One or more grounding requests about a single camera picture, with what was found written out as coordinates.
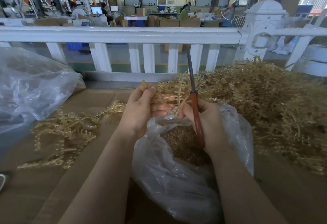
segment person's left hand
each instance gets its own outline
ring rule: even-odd
[[[151,83],[146,83],[146,89],[139,85],[130,95],[117,129],[132,135],[135,142],[145,135],[150,118],[166,115],[168,109],[175,107],[174,104],[156,102],[156,97],[156,88]],[[168,97],[166,102],[174,99],[174,97]]]

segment orange tool handle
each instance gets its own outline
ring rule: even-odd
[[[198,96],[196,93],[191,93],[191,103],[193,108],[193,115],[194,115],[194,124],[195,124],[195,131],[197,132],[197,139],[199,142],[200,148],[204,148],[204,138],[203,138],[203,129],[200,121],[200,114],[198,108]]]

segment clear plastic bag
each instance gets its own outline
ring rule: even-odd
[[[47,118],[85,83],[66,65],[23,48],[0,47],[0,133]]]
[[[250,124],[228,104],[217,104],[223,126],[240,160],[253,175],[253,144]],[[147,134],[134,147],[132,177],[147,196],[177,220],[190,224],[217,223],[222,214],[212,166],[197,167],[173,157],[160,137],[174,127],[190,126],[185,118],[152,118]]]

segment person's right hand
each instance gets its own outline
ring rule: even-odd
[[[222,143],[227,141],[220,110],[218,106],[201,99],[198,99],[198,107],[205,142],[204,150],[211,156],[216,153]],[[195,127],[191,101],[187,101],[182,105],[180,118],[185,116],[191,120],[193,127]]]

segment forearm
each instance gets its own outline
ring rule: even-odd
[[[59,224],[124,223],[134,143],[114,132]]]
[[[211,156],[228,223],[287,223],[227,143]]]

